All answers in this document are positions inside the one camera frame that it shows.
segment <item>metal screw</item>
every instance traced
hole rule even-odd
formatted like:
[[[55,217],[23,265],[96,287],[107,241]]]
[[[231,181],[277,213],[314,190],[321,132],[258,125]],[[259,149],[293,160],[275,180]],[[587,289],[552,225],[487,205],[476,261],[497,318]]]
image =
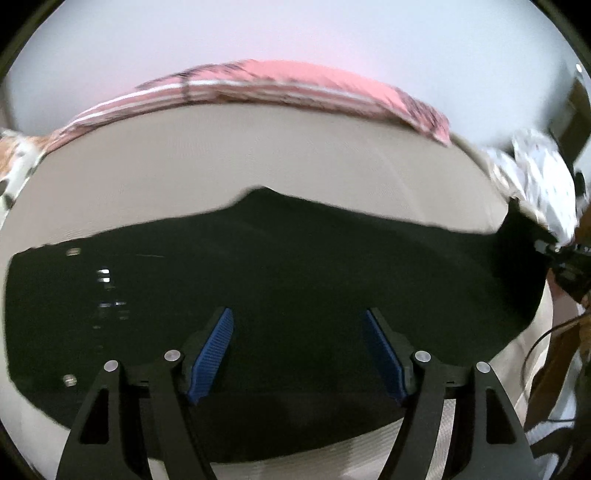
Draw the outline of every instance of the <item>metal screw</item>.
[[[118,366],[119,362],[117,360],[109,360],[103,368],[108,372],[114,372]]]
[[[76,385],[78,383],[78,380],[72,374],[64,375],[62,380],[64,381],[64,383],[67,387],[73,387],[74,385]]]
[[[487,364],[486,362],[478,362],[476,364],[476,369],[479,372],[482,372],[484,374],[487,374],[488,372],[491,371],[491,366],[489,364]]]
[[[423,362],[423,363],[427,363],[429,360],[431,360],[431,354],[429,352],[426,352],[425,350],[419,350],[418,352],[416,352],[414,354],[414,357],[419,361],[419,362]]]
[[[175,362],[179,358],[181,358],[181,352],[179,352],[178,350],[169,350],[164,354],[164,359],[167,362]]]

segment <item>pink blanket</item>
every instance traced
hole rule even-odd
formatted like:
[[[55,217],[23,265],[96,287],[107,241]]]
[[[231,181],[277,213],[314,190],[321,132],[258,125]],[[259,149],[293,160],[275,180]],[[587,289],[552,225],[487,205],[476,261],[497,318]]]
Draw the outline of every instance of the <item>pink blanket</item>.
[[[396,87],[309,63],[245,60],[201,65],[102,102],[54,132],[45,153],[102,125],[141,113],[227,101],[277,103],[385,121],[402,119],[418,132],[450,143],[447,118]]]

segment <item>beige surface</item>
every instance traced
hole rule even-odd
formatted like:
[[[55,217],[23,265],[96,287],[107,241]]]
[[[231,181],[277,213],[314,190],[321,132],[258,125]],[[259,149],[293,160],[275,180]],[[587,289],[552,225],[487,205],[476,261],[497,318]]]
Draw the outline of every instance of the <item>beige surface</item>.
[[[463,231],[495,231],[506,213],[505,201],[462,150],[406,127],[279,106],[191,106],[108,125],[50,154],[0,232],[0,273],[5,278],[10,257],[27,248],[215,209],[257,185]],[[528,331],[492,361],[514,404],[525,351],[550,326],[546,291]],[[4,342],[0,348],[2,421],[23,454],[53,478],[67,429],[16,392],[7,379]],[[451,418],[453,408],[443,437]],[[247,472],[257,479],[295,478],[314,459],[308,478],[377,478],[396,432],[393,424],[322,452],[243,465],[238,473],[240,466],[216,466],[216,472],[220,479]],[[431,478],[440,476],[445,459],[445,449],[438,452]]]

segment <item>mattress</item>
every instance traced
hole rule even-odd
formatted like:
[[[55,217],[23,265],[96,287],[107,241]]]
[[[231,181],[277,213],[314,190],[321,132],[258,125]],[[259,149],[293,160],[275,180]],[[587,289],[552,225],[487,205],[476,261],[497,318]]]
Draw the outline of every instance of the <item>mattress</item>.
[[[43,160],[2,227],[2,278],[10,258],[27,248],[218,209],[255,186],[385,218],[493,232],[507,205],[480,161],[461,139],[446,147],[405,125],[335,113],[235,103],[147,113],[101,127]],[[483,359],[522,422],[521,364],[551,322],[546,285],[530,326],[494,358]],[[0,418],[26,460],[54,478],[68,429],[15,389],[4,339],[0,345]],[[527,383],[546,350],[541,342],[531,356]],[[443,473],[452,421],[450,400],[429,478]],[[396,422],[309,452],[213,467],[220,479],[377,478],[399,428]],[[166,478],[162,464],[152,461],[151,467],[154,478]]]

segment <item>white wall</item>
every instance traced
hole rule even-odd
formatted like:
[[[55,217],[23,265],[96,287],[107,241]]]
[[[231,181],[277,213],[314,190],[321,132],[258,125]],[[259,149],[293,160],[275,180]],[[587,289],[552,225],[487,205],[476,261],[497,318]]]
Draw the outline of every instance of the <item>white wall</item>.
[[[7,93],[15,126],[45,134],[146,80],[244,58],[392,83],[499,146],[547,126],[577,61],[529,0],[66,0],[17,58]]]

